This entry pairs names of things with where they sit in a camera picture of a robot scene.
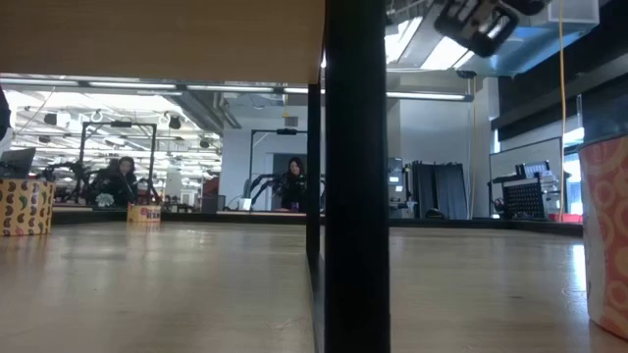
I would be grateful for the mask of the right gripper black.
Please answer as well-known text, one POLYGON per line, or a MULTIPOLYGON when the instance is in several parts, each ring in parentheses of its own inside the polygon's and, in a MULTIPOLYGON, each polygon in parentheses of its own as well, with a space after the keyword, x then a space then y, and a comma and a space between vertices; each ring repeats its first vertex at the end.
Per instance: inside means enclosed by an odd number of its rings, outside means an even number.
POLYGON ((509 6, 525 16, 539 14, 552 0, 509 0, 509 6))

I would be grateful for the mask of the pink patterned container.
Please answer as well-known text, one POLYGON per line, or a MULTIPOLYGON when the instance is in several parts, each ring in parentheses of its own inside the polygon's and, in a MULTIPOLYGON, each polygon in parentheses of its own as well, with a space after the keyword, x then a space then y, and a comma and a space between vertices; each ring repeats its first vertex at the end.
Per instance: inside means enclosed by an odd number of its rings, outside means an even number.
POLYGON ((628 134, 579 150, 588 314, 628 341, 628 134))

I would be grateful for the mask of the small yellow box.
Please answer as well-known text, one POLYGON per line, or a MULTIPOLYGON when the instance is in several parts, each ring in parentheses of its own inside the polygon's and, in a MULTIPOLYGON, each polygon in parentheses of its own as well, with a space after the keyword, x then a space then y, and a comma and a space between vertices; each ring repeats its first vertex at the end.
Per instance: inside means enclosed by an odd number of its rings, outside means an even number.
POLYGON ((159 205, 129 204, 127 222, 132 224, 159 224, 161 207, 159 205))

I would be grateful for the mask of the colourful patterned box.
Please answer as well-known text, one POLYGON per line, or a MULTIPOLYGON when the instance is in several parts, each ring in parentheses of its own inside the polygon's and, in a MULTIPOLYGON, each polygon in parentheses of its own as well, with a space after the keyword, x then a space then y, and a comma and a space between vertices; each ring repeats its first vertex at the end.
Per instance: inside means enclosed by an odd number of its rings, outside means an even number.
POLYGON ((0 236, 49 234, 55 190, 54 182, 0 178, 0 236))

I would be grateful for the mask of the grey whiteboard panel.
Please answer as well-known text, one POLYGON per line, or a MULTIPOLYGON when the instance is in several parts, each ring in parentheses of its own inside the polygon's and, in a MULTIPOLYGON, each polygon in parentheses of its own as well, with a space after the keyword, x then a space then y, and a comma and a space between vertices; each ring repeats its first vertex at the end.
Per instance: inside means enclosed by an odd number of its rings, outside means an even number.
POLYGON ((541 162, 548 162, 549 169, 558 175, 561 165, 561 148, 561 138, 555 137, 491 154, 491 179, 514 174, 517 165, 541 162))

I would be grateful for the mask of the black perforated cart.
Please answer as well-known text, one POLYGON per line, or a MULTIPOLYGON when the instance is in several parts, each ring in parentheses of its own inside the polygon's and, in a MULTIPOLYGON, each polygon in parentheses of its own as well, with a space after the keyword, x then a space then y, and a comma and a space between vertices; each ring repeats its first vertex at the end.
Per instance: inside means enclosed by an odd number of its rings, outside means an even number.
POLYGON ((500 219, 547 221, 561 208, 559 179, 548 160, 516 165, 513 174, 498 176, 488 186, 500 219))

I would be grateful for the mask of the black curtained cabinet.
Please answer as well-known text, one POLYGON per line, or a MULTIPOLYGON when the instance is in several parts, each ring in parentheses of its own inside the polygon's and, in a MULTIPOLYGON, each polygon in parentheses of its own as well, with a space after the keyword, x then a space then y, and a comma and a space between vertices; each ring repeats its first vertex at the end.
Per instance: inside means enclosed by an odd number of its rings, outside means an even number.
POLYGON ((411 197, 416 219, 466 220, 467 193, 463 167, 459 163, 410 165, 411 197))

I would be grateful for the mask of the grey machine cabinet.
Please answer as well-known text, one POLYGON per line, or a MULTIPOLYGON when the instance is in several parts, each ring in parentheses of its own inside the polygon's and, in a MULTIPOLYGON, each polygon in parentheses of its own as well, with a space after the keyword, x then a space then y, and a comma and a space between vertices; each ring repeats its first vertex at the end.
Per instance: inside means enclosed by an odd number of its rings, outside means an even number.
POLYGON ((408 190, 408 169, 400 158, 388 159, 389 212, 391 219, 413 219, 414 204, 408 190))

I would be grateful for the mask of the person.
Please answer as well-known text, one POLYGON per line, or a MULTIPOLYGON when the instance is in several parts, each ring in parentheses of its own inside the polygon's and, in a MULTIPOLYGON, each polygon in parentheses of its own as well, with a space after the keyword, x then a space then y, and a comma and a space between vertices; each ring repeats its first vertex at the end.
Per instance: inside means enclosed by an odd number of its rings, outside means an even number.
POLYGON ((280 187, 281 208, 289 212, 306 212, 307 180, 302 161, 292 157, 288 169, 282 176, 280 187))
POLYGON ((134 203, 137 197, 137 177, 132 157, 122 157, 114 160, 106 169, 100 181, 100 191, 109 194, 114 204, 126 207, 134 203))

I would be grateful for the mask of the long ceiling light strip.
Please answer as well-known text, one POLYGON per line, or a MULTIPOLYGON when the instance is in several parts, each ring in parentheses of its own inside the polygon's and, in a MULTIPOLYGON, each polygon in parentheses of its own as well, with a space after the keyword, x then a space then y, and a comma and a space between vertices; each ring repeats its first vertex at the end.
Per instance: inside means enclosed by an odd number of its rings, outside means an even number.
MULTIPOLYGON (((0 76, 0 84, 28 86, 61 86, 103 89, 130 89, 148 91, 208 91, 223 93, 262 93, 281 95, 307 95, 306 87, 264 86, 264 85, 227 85, 227 84, 189 84, 189 83, 156 83, 107 80, 53 79, 33 77, 0 76)), ((387 91, 389 99, 470 102, 472 94, 428 92, 428 91, 387 91)))

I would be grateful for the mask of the dark monitor screen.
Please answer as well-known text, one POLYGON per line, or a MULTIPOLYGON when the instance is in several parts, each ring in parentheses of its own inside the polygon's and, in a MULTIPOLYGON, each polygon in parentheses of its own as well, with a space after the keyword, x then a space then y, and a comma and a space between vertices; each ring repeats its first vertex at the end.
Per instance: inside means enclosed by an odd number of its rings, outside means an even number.
POLYGON ((3 152, 0 157, 0 178, 27 178, 35 152, 35 148, 3 152))

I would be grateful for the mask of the silver ventilation duct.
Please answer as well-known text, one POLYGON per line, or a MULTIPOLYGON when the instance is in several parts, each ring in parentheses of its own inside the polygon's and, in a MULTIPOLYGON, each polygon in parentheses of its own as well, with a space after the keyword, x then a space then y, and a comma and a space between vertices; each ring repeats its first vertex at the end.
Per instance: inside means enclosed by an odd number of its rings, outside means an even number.
POLYGON ((600 23, 608 0, 549 0, 540 14, 522 16, 495 55, 482 58, 444 37, 434 22, 445 0, 386 0, 386 60, 390 73, 470 71, 515 76, 539 65, 600 23))

